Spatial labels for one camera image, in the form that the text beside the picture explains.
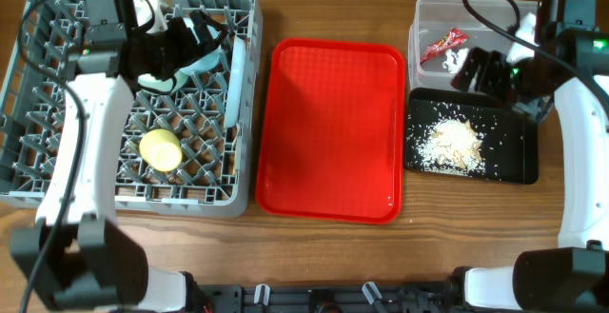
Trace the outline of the light blue bowl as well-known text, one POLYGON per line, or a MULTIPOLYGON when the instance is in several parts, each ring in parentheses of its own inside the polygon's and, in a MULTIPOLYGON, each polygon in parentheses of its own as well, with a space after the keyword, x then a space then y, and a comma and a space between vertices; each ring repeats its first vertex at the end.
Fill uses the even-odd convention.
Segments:
MULTIPOLYGON (((190 18, 184 18, 186 26, 193 32, 194 34, 194 24, 190 18)), ((210 35, 215 38, 220 34, 218 30, 213 28, 212 26, 207 26, 210 35)), ((190 75, 191 73, 202 73, 205 71, 209 71, 215 68, 220 62, 220 51, 221 47, 219 46, 214 51, 208 53, 204 57, 198 59, 196 62, 192 63, 189 66, 180 68, 180 71, 185 75, 190 75)))

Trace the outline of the yellow plastic cup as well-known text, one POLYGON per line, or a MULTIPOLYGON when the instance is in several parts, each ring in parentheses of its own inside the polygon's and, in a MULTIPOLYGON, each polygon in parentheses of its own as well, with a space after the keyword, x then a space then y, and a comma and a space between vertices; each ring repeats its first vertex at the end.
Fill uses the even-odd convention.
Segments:
POLYGON ((158 171, 170 172, 183 159, 180 141, 166 129, 147 132, 139 142, 139 153, 144 161, 158 171))

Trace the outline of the wooden chopstick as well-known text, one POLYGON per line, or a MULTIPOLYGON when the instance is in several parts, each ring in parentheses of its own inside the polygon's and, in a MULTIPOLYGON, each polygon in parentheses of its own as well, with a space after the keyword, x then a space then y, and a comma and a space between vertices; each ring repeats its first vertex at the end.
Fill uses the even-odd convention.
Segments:
POLYGON ((233 150, 234 151, 233 152, 233 159, 234 160, 232 162, 232 165, 233 165, 232 174, 233 175, 237 175, 237 173, 238 173, 237 167, 238 167, 238 164, 239 164, 240 137, 241 137, 241 135, 237 135, 237 137, 235 138, 235 141, 234 141, 234 148, 233 148, 234 149, 233 150))

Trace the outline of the light blue plate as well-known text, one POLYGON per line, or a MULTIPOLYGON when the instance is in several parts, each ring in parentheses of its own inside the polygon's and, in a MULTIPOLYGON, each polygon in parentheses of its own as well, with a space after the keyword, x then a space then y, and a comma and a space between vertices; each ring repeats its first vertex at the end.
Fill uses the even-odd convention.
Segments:
POLYGON ((237 125, 241 90, 243 86, 243 75, 245 73, 245 63, 246 42, 243 39, 236 37, 233 41, 231 69, 226 97, 224 119, 225 129, 229 129, 237 125))

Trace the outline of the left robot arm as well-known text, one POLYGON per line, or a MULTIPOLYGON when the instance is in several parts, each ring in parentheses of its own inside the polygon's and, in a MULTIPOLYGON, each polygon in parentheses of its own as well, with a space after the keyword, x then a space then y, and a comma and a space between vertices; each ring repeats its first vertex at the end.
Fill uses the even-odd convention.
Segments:
POLYGON ((220 47, 227 27, 194 11, 154 31, 138 22, 133 0, 83 1, 86 38, 49 75, 66 96, 51 182, 34 225, 10 240, 28 280, 24 293, 53 312, 210 312, 213 302, 191 274, 151 267, 118 227, 114 185, 139 77, 173 79, 220 47))

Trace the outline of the green bowl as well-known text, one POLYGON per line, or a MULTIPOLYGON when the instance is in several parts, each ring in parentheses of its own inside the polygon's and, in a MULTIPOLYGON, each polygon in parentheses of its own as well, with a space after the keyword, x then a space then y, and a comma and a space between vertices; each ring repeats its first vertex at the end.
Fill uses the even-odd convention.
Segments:
POLYGON ((187 81, 187 76, 181 71, 177 71, 172 78, 162 81, 150 74, 143 74, 138 78, 140 89, 144 92, 154 94, 161 92, 171 94, 179 90, 187 81))

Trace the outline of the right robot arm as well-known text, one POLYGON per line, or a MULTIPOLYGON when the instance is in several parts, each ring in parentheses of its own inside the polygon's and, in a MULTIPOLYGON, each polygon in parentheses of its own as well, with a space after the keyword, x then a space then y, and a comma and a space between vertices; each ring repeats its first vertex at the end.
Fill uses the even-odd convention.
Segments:
POLYGON ((479 22, 533 51, 510 65, 472 49, 454 88, 530 112, 549 97, 560 118, 564 206, 558 245, 525 251, 514 264, 461 267, 447 301, 472 309, 605 312, 608 309, 608 35, 596 24, 596 0, 540 0, 534 39, 505 30, 462 0, 479 22))

